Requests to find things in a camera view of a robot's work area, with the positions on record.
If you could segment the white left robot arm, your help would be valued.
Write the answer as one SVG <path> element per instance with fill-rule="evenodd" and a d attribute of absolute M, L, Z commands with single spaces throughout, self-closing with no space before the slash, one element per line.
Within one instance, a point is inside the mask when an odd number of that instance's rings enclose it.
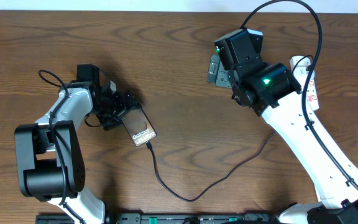
<path fill-rule="evenodd" d="M 77 130 L 89 115 L 109 131 L 141 104 L 130 91 L 120 93 L 114 82 L 101 86 L 93 64 L 77 66 L 76 79 L 58 79 L 58 100 L 37 121 L 14 131 L 17 175 L 23 196 L 63 210 L 74 223 L 113 223 L 106 204 L 85 185 L 85 163 Z"/>

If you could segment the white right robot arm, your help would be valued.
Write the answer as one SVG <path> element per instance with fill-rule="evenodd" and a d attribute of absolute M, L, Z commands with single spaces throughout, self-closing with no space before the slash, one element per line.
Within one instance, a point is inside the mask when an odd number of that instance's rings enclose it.
<path fill-rule="evenodd" d="M 214 41 L 208 82 L 231 88 L 289 145 L 305 168 L 318 202 L 295 203 L 275 214 L 280 223 L 358 223 L 358 168 L 341 151 L 312 107 L 301 107 L 301 80 L 282 63 L 262 61 L 263 34 L 238 29 Z"/>

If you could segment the gold Galaxy smartphone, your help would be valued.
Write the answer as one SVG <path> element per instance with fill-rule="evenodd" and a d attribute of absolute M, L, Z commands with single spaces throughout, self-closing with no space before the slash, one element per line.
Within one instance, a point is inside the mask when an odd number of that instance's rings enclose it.
<path fill-rule="evenodd" d="M 157 137 L 156 130 L 141 108 L 128 112 L 121 121 L 136 147 Z"/>

